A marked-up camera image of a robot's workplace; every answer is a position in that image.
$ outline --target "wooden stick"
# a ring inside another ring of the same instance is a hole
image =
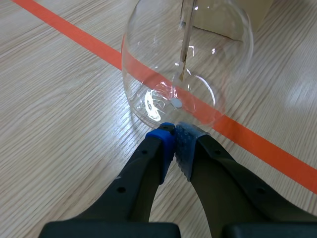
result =
[[[183,39],[183,45],[182,50],[180,52],[180,61],[183,62],[183,71],[179,76],[179,79],[183,82],[184,77],[184,71],[185,71],[185,65],[186,65],[186,58],[187,58],[187,51],[189,46],[189,40],[191,31],[193,28],[193,22],[194,22],[194,8],[196,7],[196,0],[189,0],[189,5],[187,7],[187,19],[186,19],[186,26],[185,26],[185,33],[184,33],[184,39]]]

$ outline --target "orange tape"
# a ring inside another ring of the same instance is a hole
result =
[[[65,36],[121,70],[120,52],[32,0],[13,1]],[[134,63],[138,66],[138,70],[134,71],[136,74],[134,75],[135,78],[141,79],[145,78],[144,75],[147,73],[153,74],[153,71],[145,65],[137,62],[136,60]],[[155,87],[155,85],[151,85],[151,83],[147,86],[150,88]],[[199,109],[193,115],[199,120],[208,120],[204,118],[206,111],[214,109],[197,98],[195,98],[195,104],[198,105]],[[297,159],[227,116],[222,117],[213,128],[228,139],[232,140],[234,143],[240,145],[242,148],[248,150],[253,155],[317,194],[317,170],[315,168]]]

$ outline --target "cardboard box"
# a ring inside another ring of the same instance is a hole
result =
[[[183,1],[182,17],[186,19],[188,4]],[[197,0],[195,27],[239,40],[243,34],[243,22],[233,5],[221,0]],[[265,18],[273,0],[235,0],[237,6],[249,16],[252,31],[256,32]]]

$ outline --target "wood grain surface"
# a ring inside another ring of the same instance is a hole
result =
[[[118,51],[136,4],[37,2]],[[316,12],[315,0],[274,2],[227,115],[317,169]],[[118,69],[9,0],[0,2],[0,29],[0,237],[33,238],[48,221],[89,207],[150,128],[130,112]],[[315,194],[211,133],[239,163],[317,215]],[[210,237],[201,203],[175,163],[151,221],[175,222],[185,238]]]

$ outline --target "blue gripper pad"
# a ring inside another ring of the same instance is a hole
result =
[[[175,157],[188,181],[192,175],[196,141],[203,135],[208,135],[208,133],[192,124],[180,122],[176,126]]]

